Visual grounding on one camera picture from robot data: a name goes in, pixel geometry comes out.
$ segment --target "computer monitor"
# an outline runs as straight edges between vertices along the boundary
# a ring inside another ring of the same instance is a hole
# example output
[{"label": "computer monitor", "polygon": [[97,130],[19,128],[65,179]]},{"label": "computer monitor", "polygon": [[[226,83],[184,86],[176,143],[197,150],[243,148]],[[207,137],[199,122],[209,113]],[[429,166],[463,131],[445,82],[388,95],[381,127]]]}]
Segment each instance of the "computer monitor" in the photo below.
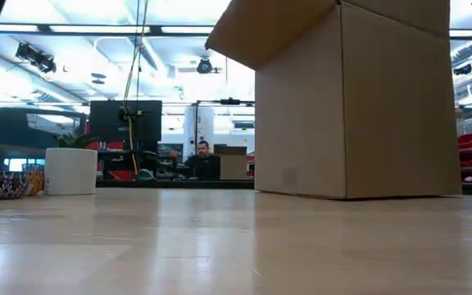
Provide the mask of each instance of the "computer monitor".
[{"label": "computer monitor", "polygon": [[[123,101],[96,101],[90,103],[90,133],[100,141],[122,141],[129,138],[129,128],[120,119]],[[128,101],[129,111],[141,111],[133,120],[135,137],[145,143],[161,141],[161,101]]]}]

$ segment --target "yellow cable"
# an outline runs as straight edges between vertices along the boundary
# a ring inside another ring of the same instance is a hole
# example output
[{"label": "yellow cable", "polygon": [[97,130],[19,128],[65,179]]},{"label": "yellow cable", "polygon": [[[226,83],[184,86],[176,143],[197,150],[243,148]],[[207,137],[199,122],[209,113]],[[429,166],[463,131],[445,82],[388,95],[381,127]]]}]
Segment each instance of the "yellow cable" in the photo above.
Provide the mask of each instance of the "yellow cable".
[{"label": "yellow cable", "polygon": [[[134,142],[132,140],[132,119],[129,118],[129,138],[130,138],[130,151],[134,150]],[[136,165],[136,157],[132,153],[132,163],[134,164],[134,174],[138,175],[138,165]]]}]

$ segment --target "wooden floor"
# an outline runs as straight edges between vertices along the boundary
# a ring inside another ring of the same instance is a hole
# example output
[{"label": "wooden floor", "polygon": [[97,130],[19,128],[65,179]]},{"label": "wooden floor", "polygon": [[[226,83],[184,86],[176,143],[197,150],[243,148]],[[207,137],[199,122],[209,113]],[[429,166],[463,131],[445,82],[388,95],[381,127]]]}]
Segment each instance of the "wooden floor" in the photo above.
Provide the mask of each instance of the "wooden floor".
[{"label": "wooden floor", "polygon": [[101,189],[0,202],[0,294],[472,294],[472,197]]}]

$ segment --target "ceiling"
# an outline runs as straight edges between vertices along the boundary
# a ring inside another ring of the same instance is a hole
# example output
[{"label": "ceiling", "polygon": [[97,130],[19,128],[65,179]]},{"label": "ceiling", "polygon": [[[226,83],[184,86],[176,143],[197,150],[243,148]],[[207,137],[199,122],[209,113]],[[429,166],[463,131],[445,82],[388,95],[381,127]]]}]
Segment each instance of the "ceiling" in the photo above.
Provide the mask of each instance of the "ceiling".
[{"label": "ceiling", "polygon": [[[148,0],[149,25],[214,25],[230,0]],[[138,22],[143,18],[138,14]],[[472,29],[472,0],[452,0],[451,27]],[[135,25],[138,0],[7,0],[0,23],[65,25]],[[0,106],[14,102],[77,103],[122,99],[133,61],[133,38],[100,36],[47,36],[0,34]],[[206,37],[148,37],[143,40],[139,78],[140,99],[190,103],[234,97],[254,100],[252,70],[204,48]],[[54,56],[57,72],[41,75],[15,57],[19,43]],[[453,41],[452,54],[472,41]],[[200,75],[195,69],[201,57],[209,57],[219,74]],[[96,84],[92,74],[105,75]],[[127,93],[137,97],[137,77]],[[461,83],[460,77],[455,82]],[[58,107],[88,112],[81,105]],[[231,115],[246,115],[237,109]]]}]

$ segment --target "white flower pot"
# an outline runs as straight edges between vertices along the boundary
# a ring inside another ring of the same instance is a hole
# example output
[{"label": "white flower pot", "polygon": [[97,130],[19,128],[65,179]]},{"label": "white flower pot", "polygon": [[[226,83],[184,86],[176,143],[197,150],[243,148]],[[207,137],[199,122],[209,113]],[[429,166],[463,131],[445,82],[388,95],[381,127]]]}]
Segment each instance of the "white flower pot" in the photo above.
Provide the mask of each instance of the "white flower pot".
[{"label": "white flower pot", "polygon": [[98,152],[78,148],[48,148],[45,162],[46,195],[96,193]]}]

